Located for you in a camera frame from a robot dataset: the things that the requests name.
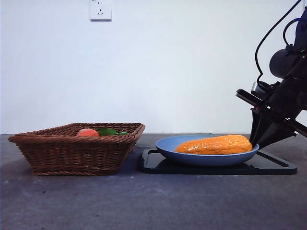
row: peach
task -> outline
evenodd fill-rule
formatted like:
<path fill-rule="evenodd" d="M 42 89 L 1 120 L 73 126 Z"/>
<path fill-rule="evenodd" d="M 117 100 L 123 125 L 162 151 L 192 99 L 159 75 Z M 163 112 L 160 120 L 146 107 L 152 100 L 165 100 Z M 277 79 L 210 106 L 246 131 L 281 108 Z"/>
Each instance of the peach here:
<path fill-rule="evenodd" d="M 77 137 L 99 137 L 99 133 L 90 128 L 83 128 L 77 133 Z"/>

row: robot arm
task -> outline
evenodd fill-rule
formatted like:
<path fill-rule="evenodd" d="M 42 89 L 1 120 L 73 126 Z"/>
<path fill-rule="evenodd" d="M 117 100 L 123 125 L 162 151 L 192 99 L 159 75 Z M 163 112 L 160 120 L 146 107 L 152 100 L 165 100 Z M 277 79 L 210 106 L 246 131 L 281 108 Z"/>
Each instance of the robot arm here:
<path fill-rule="evenodd" d="M 289 45 L 285 31 L 294 22 L 298 22 L 295 43 Z M 258 78 L 251 93 L 239 89 L 236 94 L 254 106 L 249 140 L 261 148 L 295 136 L 295 132 L 307 137 L 307 127 L 295 120 L 302 110 L 307 110 L 307 8 L 285 27 L 283 38 L 286 48 L 276 52 L 270 61 L 271 73 L 283 80 L 269 85 Z"/>

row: blue bowl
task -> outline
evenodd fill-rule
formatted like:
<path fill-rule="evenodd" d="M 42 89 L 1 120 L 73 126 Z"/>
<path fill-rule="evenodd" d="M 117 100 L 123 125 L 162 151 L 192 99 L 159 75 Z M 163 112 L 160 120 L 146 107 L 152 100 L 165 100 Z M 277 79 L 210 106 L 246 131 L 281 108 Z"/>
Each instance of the blue bowl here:
<path fill-rule="evenodd" d="M 156 147 L 165 158 L 179 163 L 196 166 L 228 166 L 240 164 L 251 159 L 259 150 L 259 145 L 257 144 L 252 151 L 227 155 L 198 155 L 174 151 L 177 146 L 183 142 L 216 136 L 218 135 L 199 134 L 164 138 L 157 141 Z"/>

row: wall socket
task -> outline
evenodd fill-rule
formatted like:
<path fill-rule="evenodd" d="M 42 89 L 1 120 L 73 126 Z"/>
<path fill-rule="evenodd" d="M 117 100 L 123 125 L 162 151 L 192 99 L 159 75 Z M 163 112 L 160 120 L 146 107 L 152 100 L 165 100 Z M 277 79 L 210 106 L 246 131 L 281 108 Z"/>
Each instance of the wall socket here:
<path fill-rule="evenodd" d="M 90 19 L 92 22 L 111 21 L 111 0 L 89 0 Z"/>

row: green leaf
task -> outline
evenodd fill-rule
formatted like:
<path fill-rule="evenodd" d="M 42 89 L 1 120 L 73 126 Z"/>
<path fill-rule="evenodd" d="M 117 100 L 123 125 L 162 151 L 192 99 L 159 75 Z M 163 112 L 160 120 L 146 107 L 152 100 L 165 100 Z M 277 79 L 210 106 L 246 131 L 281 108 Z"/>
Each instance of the green leaf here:
<path fill-rule="evenodd" d="M 120 133 L 116 133 L 114 135 L 123 136 L 123 135 L 127 135 L 127 134 L 129 134 L 129 133 L 127 133 L 127 132 L 120 132 Z"/>
<path fill-rule="evenodd" d="M 116 135 L 117 131 L 113 128 L 99 128 L 96 130 L 100 136 Z"/>

